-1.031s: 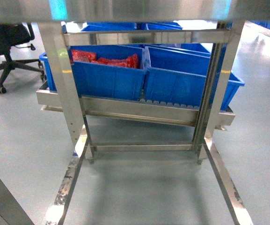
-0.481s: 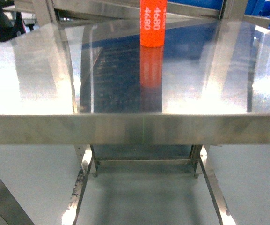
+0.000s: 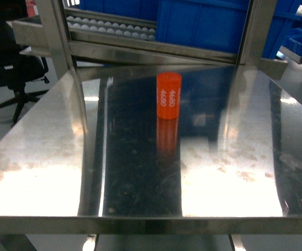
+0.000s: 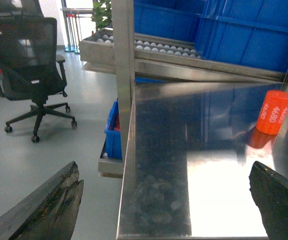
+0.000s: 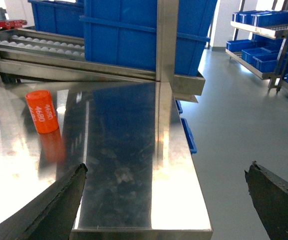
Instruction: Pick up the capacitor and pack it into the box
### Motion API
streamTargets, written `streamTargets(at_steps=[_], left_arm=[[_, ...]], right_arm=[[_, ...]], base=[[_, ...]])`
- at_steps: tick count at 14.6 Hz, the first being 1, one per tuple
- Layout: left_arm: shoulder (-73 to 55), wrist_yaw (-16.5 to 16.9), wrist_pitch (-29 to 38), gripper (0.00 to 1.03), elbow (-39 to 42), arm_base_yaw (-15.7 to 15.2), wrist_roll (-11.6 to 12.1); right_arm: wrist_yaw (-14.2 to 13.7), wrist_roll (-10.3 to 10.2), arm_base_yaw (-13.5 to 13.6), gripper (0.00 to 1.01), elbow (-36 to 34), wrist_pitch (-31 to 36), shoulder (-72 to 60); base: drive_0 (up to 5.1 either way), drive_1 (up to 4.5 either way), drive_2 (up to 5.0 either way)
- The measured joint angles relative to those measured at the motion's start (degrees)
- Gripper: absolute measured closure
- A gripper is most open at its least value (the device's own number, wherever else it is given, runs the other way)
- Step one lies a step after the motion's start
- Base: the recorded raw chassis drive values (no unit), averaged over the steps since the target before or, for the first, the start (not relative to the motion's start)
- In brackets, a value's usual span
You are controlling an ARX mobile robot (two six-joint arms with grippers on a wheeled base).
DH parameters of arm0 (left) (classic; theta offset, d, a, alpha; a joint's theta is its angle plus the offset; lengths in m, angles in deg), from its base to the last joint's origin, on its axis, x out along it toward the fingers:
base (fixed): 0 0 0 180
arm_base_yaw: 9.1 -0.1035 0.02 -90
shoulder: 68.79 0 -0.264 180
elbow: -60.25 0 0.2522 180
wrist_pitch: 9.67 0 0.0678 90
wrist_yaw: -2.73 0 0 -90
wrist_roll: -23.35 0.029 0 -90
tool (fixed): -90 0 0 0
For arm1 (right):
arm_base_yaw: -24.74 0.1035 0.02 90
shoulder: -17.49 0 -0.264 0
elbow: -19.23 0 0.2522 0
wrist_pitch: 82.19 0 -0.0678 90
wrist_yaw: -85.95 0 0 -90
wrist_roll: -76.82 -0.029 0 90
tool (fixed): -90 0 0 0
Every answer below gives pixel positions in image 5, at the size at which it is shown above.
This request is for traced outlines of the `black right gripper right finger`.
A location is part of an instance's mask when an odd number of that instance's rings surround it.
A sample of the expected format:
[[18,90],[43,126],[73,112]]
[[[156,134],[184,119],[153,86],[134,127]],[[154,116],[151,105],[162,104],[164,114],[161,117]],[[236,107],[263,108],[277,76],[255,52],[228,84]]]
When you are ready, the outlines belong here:
[[252,162],[245,179],[254,208],[271,240],[288,240],[288,182]]

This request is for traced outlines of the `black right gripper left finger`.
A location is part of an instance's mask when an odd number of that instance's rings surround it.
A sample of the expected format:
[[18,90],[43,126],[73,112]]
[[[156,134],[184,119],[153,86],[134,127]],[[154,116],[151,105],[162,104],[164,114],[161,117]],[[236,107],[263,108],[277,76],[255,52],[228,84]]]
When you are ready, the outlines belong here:
[[88,169],[81,163],[0,223],[0,240],[69,239]]

